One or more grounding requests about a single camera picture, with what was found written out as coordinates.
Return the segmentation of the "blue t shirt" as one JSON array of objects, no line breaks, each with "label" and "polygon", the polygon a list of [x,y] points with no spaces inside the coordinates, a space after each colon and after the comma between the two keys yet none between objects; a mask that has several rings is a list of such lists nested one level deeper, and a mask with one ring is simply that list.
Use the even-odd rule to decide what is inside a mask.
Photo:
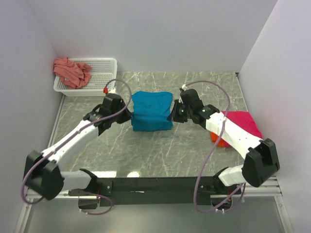
[{"label": "blue t shirt", "polygon": [[168,120],[171,113],[171,92],[138,91],[132,95],[133,117],[131,125],[136,132],[170,130],[173,123]]}]

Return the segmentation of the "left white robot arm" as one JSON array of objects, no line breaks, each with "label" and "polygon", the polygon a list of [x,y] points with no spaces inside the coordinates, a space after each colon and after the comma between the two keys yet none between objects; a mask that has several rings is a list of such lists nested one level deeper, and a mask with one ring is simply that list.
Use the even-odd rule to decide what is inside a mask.
[{"label": "left white robot arm", "polygon": [[42,152],[32,151],[26,158],[23,186],[42,198],[54,199],[61,191],[80,189],[86,195],[98,192],[98,178],[86,169],[73,175],[61,170],[84,146],[108,130],[113,123],[131,119],[127,104],[118,94],[108,93],[102,104],[87,113],[78,126],[53,146]]}]

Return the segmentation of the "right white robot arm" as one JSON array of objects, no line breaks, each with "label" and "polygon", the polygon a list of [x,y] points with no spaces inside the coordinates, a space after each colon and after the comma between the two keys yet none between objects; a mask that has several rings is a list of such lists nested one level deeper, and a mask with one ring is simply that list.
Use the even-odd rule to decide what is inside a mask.
[{"label": "right white robot arm", "polygon": [[231,186],[241,183],[260,187],[280,170],[273,140],[252,135],[229,120],[215,106],[204,105],[194,89],[181,90],[180,98],[174,101],[168,119],[179,123],[192,120],[223,139],[244,159],[243,165],[225,167],[213,176],[212,184],[217,193],[223,194]]}]

